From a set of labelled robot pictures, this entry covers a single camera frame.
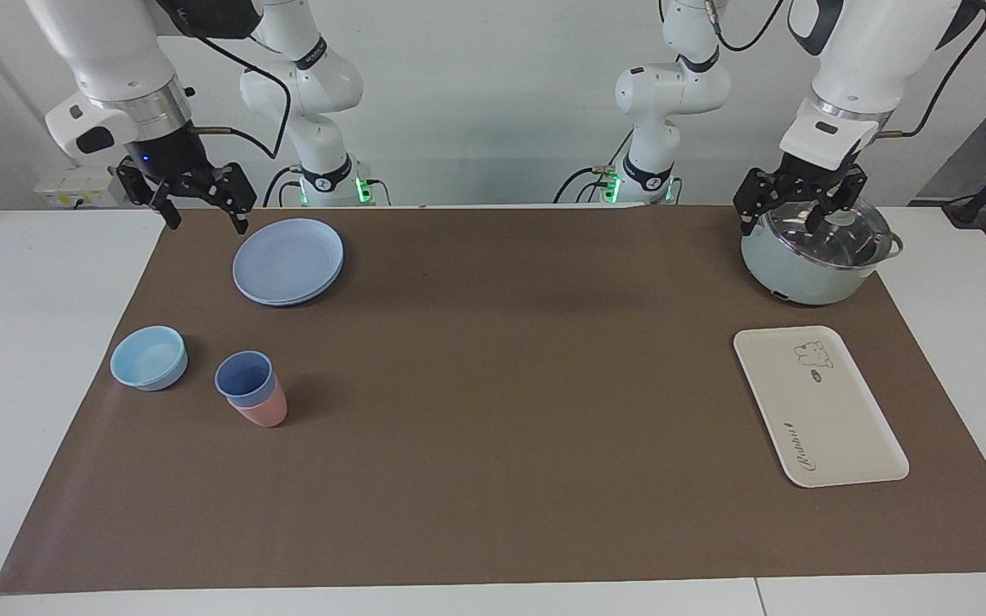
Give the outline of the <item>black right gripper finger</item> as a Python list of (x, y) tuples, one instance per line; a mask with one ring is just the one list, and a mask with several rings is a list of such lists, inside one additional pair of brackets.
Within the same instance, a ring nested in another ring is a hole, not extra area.
[(206, 175), (205, 202), (226, 213), (237, 234), (249, 229), (249, 214), (257, 203), (257, 192), (241, 165), (228, 163), (212, 168)]
[(165, 180), (160, 180), (157, 187), (152, 187), (144, 172), (137, 167), (131, 157), (123, 157), (116, 165), (116, 178), (130, 203), (137, 206), (147, 206), (157, 213), (164, 225), (171, 230), (177, 230), (181, 225), (181, 214), (175, 203), (169, 198), (169, 186)]

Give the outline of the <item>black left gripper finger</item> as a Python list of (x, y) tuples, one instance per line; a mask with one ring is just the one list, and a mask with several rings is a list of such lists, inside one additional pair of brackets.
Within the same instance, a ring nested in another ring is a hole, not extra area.
[(760, 217), (777, 208), (779, 203), (775, 173), (762, 169), (748, 171), (733, 198), (742, 234), (750, 235)]
[(816, 233), (819, 226), (829, 216), (839, 211), (850, 211), (857, 202), (859, 194), (864, 190), (866, 174), (861, 167), (850, 167), (842, 176), (838, 186), (829, 190), (817, 189), (809, 214), (805, 219), (806, 233)]

